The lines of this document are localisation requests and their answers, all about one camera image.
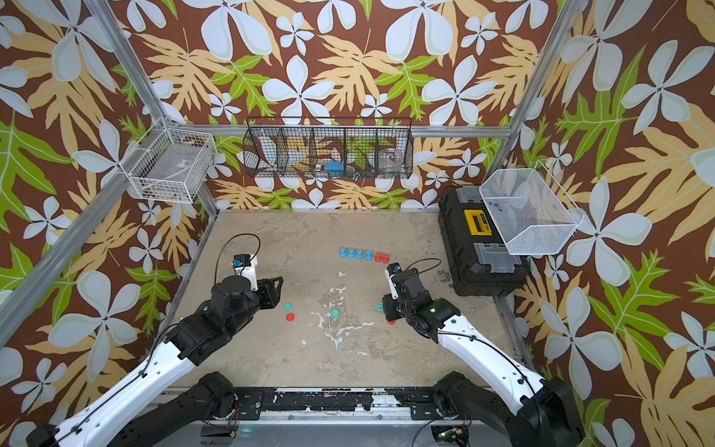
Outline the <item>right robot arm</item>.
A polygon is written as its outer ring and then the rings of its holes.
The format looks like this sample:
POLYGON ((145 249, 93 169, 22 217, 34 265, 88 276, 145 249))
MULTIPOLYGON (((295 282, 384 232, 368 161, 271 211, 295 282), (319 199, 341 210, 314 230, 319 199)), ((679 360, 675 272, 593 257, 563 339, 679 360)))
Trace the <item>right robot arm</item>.
POLYGON ((419 335, 452 352, 485 382, 471 383, 451 372, 433 387, 439 412, 478 420, 514 446, 577 446, 586 430, 570 386, 521 365, 482 335, 444 298, 433 299, 415 268, 385 269, 389 294, 383 298, 389 322, 405 320, 419 335))

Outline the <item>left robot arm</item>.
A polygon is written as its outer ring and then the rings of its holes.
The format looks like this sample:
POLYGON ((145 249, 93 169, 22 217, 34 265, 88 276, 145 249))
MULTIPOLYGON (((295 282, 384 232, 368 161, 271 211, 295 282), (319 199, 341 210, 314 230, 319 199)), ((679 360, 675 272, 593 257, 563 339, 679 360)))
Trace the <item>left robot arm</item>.
POLYGON ((283 279, 251 282, 229 276, 214 284, 210 299, 169 326, 149 356, 104 396, 60 424, 44 424, 26 438, 29 446, 152 446, 194 421, 225 415, 235 400, 232 383, 215 372, 179 400, 144 408, 178 379, 226 346, 255 314, 275 308, 283 279))

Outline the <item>black toolbox yellow latch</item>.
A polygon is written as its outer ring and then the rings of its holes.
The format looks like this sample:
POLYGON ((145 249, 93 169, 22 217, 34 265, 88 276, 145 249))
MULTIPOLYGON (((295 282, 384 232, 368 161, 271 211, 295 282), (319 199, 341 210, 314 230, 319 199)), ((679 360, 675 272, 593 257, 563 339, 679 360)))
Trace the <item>black toolbox yellow latch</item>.
POLYGON ((478 186, 448 189, 438 223, 457 295, 506 296, 525 285, 529 262, 509 253, 478 186))

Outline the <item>blue object in basket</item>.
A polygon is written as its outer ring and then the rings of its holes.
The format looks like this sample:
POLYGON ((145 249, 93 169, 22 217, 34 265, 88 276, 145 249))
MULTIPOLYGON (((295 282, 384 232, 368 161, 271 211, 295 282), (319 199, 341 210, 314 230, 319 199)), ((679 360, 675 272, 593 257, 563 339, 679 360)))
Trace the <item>blue object in basket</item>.
POLYGON ((346 168, 344 165, 337 161, 331 161, 324 166, 324 171, 327 172, 332 177, 340 177, 344 174, 346 168))

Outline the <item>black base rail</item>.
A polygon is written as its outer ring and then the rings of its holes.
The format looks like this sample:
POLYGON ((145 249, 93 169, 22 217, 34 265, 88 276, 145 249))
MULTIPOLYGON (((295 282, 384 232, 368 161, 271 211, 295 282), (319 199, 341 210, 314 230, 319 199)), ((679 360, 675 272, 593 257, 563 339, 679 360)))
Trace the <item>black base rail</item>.
POLYGON ((234 395, 241 421, 271 415, 408 421, 460 417, 455 404, 435 387, 237 387, 234 395))

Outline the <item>aluminium frame post back right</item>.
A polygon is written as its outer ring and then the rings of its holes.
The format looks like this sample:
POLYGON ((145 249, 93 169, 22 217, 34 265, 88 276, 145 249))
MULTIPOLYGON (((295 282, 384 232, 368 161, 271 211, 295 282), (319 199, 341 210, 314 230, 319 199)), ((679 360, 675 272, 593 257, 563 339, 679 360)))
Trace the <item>aluminium frame post back right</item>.
POLYGON ((526 115, 532 104, 543 89, 550 70, 555 66, 560 48, 564 45, 576 21, 576 16, 580 14, 588 5, 588 1, 565 1, 562 11, 557 15, 553 29, 551 30, 543 51, 534 67, 534 72, 526 84, 521 101, 516 108, 515 115, 510 120, 508 136, 503 138, 499 149, 495 153, 485 178, 488 179, 498 169, 502 169, 508 161, 511 151, 519 146, 519 134, 521 127, 526 122, 526 115))

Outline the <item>aluminium frame post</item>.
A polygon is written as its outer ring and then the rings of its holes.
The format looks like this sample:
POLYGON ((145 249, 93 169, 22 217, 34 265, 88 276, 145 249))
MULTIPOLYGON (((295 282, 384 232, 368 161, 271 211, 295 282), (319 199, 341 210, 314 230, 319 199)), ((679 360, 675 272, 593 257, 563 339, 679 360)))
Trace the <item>aluminium frame post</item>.
MULTIPOLYGON (((136 89, 143 104, 148 108, 149 115, 153 119, 153 124, 161 118, 165 118, 176 123, 171 119, 169 114, 164 111, 164 108, 158 99, 158 95, 153 89, 153 85, 141 67, 139 58, 131 48, 130 42, 128 42, 128 39, 124 36, 122 30, 117 24, 117 19, 111 11, 109 3, 107 1, 87 1, 85 4, 87 5, 93 18, 100 22, 104 33, 106 33, 109 42, 113 47, 119 63, 122 65, 125 74, 128 76, 128 80, 130 80, 132 85, 134 85, 134 88, 136 89)), ((205 184, 199 190, 196 199, 200 200, 202 206, 207 210, 210 217, 214 218, 218 215, 216 204, 205 184)))
POLYGON ((515 115, 510 120, 508 136, 503 138, 499 149, 495 153, 485 178, 488 179, 498 169, 502 169, 508 161, 511 151, 519 146, 519 134, 521 127, 526 122, 526 115, 532 104, 543 89, 550 70, 555 66, 560 48, 564 45, 576 21, 576 16, 580 14, 588 5, 588 1, 565 1, 562 11, 557 15, 553 29, 551 30, 543 51, 534 67, 534 72, 526 84, 521 101, 516 108, 515 115))

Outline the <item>aluminium frame post back left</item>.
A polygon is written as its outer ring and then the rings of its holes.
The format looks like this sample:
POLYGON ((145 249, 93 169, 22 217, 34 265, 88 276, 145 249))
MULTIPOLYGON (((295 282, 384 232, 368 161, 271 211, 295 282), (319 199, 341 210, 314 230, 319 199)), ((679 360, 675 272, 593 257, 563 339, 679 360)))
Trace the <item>aluminium frame post back left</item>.
MULTIPOLYGON (((125 74, 128 76, 128 80, 130 80, 132 85, 134 85, 134 88, 136 89, 143 104, 148 108, 149 115, 153 119, 153 124, 161 118, 165 118, 176 123, 171 119, 169 114, 164 111, 164 108, 158 99, 158 95, 153 89, 153 85, 141 67, 139 58, 131 48, 130 42, 128 42, 128 39, 124 36, 122 30, 117 24, 117 19, 111 11, 109 3, 107 1, 87 1, 85 4, 87 5, 93 18, 100 22, 104 33, 106 33, 109 42, 113 47, 119 63, 122 65, 125 74)), ((199 190, 196 199, 200 200, 202 206, 207 210, 210 217, 214 218, 218 215, 216 204, 205 184, 199 190)))

